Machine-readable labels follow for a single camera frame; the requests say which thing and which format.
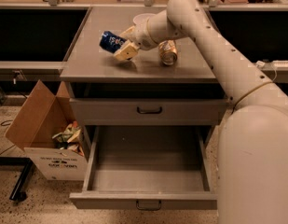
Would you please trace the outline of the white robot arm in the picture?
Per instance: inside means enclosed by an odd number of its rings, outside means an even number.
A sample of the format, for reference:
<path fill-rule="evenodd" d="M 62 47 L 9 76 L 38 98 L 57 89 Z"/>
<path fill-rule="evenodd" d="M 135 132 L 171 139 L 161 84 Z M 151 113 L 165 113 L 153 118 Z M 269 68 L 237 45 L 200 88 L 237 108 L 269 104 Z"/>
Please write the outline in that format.
<path fill-rule="evenodd" d="M 122 37 L 120 61 L 190 38 L 232 104 L 217 149 L 218 224 L 288 224 L 288 96 L 213 28 L 197 0 L 169 0 Z"/>

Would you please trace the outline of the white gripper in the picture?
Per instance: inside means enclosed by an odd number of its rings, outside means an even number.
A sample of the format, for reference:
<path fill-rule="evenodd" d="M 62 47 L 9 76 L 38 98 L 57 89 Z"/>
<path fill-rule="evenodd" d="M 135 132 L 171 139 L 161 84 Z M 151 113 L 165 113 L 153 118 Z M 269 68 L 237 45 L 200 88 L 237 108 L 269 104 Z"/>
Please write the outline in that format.
<path fill-rule="evenodd" d="M 125 61 L 131 59 L 138 54 L 139 49 L 150 50 L 158 45 L 149 32 L 148 25 L 150 20 L 151 18 L 147 18 L 143 22 L 129 27 L 119 35 L 127 41 L 114 53 L 114 57 L 117 60 Z"/>

